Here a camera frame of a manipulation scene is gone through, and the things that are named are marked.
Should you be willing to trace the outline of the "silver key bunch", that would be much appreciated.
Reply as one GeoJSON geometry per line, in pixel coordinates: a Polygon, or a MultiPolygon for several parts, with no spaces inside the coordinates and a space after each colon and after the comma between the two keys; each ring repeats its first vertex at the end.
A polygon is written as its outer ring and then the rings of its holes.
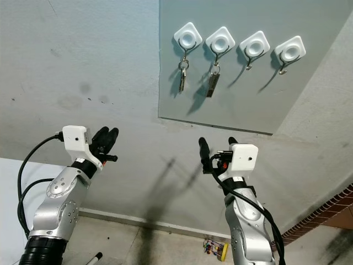
{"type": "Polygon", "coordinates": [[[183,56],[178,65],[178,69],[180,71],[179,86],[178,86],[179,93],[184,91],[184,86],[186,85],[187,70],[189,69],[189,66],[190,66],[189,60],[186,58],[186,56],[183,56]]]}

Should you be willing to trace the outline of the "dark key tag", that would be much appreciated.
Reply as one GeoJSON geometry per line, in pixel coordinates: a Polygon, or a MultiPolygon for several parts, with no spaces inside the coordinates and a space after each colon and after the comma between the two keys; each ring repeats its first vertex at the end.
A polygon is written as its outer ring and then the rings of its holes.
{"type": "Polygon", "coordinates": [[[212,98],[220,76],[221,76],[220,64],[215,62],[213,66],[210,68],[210,72],[209,72],[209,77],[207,81],[207,92],[205,95],[207,98],[212,98]]]}

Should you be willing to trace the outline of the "white pole with black tip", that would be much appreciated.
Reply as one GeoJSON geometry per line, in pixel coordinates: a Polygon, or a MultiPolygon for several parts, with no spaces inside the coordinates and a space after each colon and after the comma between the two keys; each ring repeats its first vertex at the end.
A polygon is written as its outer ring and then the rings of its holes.
{"type": "Polygon", "coordinates": [[[96,265],[103,258],[102,252],[97,252],[85,265],[96,265]]]}

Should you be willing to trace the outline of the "small yellow toy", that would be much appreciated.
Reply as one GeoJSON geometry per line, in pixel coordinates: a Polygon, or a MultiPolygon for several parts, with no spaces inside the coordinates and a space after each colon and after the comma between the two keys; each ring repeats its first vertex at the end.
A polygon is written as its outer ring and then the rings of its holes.
{"type": "Polygon", "coordinates": [[[217,242],[212,239],[204,239],[204,252],[207,255],[214,255],[220,262],[224,262],[227,257],[229,243],[217,242]]]}

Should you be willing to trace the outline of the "white baseboard strip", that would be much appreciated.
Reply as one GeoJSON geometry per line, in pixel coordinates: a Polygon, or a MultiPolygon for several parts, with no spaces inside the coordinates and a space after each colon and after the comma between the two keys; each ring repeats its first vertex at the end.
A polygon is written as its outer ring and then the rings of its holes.
{"type": "Polygon", "coordinates": [[[130,215],[112,214],[102,210],[93,209],[79,209],[81,216],[89,217],[91,219],[106,220],[118,223],[124,223],[126,225],[151,228],[154,230],[173,232],[180,235],[197,237],[202,239],[210,239],[219,242],[231,242],[231,237],[222,233],[209,232],[205,230],[199,230],[196,228],[190,228],[185,226],[174,225],[172,223],[159,222],[156,220],[142,219],[130,215]]]}

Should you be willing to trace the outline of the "white table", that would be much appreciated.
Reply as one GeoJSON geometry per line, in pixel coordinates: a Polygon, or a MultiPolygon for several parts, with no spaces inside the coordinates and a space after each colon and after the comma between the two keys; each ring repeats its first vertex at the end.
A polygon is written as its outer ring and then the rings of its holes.
{"type": "MultiPolygon", "coordinates": [[[[0,159],[0,265],[15,265],[24,252],[27,238],[20,227],[16,209],[18,205],[17,176],[22,161],[0,159]]],[[[41,162],[28,162],[23,170],[21,187],[43,178],[55,178],[62,166],[41,162]]]]}

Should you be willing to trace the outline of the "red brick wall edge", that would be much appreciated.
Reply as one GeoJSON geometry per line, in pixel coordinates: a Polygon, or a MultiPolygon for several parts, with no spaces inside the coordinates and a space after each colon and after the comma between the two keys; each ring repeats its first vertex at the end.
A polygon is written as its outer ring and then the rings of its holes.
{"type": "Polygon", "coordinates": [[[300,222],[282,233],[284,245],[287,246],[298,238],[307,234],[314,228],[322,225],[329,219],[340,214],[343,210],[353,205],[353,183],[345,186],[338,194],[332,196],[316,210],[304,217],[300,222]]]}

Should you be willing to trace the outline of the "white square wall hook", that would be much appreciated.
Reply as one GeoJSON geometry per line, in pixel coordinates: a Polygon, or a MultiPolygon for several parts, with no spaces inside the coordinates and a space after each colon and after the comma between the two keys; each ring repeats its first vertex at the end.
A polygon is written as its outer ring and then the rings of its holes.
{"type": "Polygon", "coordinates": [[[212,53],[214,53],[215,65],[219,64],[219,60],[224,54],[231,51],[236,46],[235,39],[232,37],[226,26],[222,26],[212,33],[212,35],[207,37],[204,44],[212,53]]]}
{"type": "Polygon", "coordinates": [[[282,75],[287,73],[285,68],[305,56],[307,54],[307,50],[303,45],[302,38],[297,35],[276,46],[274,53],[281,64],[278,74],[282,75]]]}
{"type": "Polygon", "coordinates": [[[245,40],[239,44],[238,48],[245,58],[247,58],[247,63],[245,64],[246,71],[249,71],[252,68],[253,61],[271,50],[271,46],[262,30],[245,38],[245,40]]]}
{"type": "Polygon", "coordinates": [[[186,60],[191,50],[194,50],[204,42],[204,39],[192,22],[186,23],[182,28],[177,30],[173,38],[176,40],[177,45],[183,50],[184,60],[186,60]]]}

